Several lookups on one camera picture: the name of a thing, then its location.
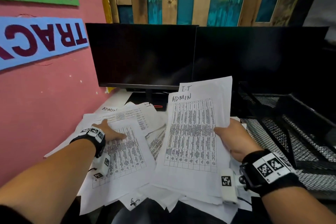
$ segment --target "monitor stand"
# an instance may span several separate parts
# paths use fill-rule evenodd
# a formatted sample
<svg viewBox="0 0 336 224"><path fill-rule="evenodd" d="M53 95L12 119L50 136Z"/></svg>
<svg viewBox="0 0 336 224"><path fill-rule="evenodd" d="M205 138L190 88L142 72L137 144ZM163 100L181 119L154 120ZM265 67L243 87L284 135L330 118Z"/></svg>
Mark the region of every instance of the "monitor stand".
<svg viewBox="0 0 336 224"><path fill-rule="evenodd" d="M168 93L167 90L152 90L146 89L145 91L141 89L126 89L127 91L134 91L132 95L127 100L128 102L133 102L136 105L149 102L151 103L157 111L165 112L168 104Z"/></svg>

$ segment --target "stack of papers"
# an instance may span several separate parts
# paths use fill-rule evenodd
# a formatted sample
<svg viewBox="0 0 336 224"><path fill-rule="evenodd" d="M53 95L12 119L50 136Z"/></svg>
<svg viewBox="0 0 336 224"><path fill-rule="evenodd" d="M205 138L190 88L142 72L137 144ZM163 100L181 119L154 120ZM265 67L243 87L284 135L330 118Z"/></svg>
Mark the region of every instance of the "stack of papers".
<svg viewBox="0 0 336 224"><path fill-rule="evenodd" d="M252 210L244 201L223 204L221 197L220 171L231 168L239 174L239 163L213 132L216 126L229 125L231 90L232 77L181 83L179 92L169 94L166 113L150 103L103 105L85 114L74 133L45 157L68 145L82 129L107 119L127 137L107 143L111 165L105 177L86 176L78 193L80 214L117 200L132 210L150 198L169 212L182 201L230 223L238 207ZM238 194L251 202L248 192Z"/></svg>

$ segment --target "black sleeve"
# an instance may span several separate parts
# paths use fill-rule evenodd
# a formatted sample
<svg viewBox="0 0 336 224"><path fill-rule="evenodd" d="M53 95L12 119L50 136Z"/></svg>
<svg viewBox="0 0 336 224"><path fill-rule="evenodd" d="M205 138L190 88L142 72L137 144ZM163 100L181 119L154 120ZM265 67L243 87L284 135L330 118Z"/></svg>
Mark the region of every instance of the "black sleeve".
<svg viewBox="0 0 336 224"><path fill-rule="evenodd" d="M13 209L0 205L0 216L2 219L6 219L10 221L10 223L17 223L17 224L32 224L28 221L25 217L21 214L17 213Z"/></svg>

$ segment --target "person's right arm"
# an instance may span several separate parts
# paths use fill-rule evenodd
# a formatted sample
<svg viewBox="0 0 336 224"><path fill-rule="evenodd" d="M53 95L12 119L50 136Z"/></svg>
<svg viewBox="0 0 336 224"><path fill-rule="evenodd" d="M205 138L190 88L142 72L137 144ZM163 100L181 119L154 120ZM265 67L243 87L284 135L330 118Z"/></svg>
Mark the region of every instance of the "person's right arm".
<svg viewBox="0 0 336 224"><path fill-rule="evenodd" d="M234 159L243 158L262 148L247 133L239 121L230 119L228 128L215 128ZM262 201L274 224L335 224L336 215L300 187L287 187L263 196Z"/></svg>

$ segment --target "wristband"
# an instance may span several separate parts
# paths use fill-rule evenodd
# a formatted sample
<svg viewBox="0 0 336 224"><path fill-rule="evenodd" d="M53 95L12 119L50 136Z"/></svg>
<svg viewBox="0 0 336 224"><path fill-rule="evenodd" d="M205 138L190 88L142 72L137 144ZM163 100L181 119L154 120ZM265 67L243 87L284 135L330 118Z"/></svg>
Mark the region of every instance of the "wristband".
<svg viewBox="0 0 336 224"><path fill-rule="evenodd" d="M79 139L87 139L93 143L96 148L95 157L99 158L106 145L105 133L94 126L90 128L83 129L76 138L72 139L70 143L77 141Z"/></svg>
<svg viewBox="0 0 336 224"><path fill-rule="evenodd" d="M246 181L246 188L261 197L286 187L306 187L299 181L294 168L277 153L269 150L248 154L240 166Z"/></svg>

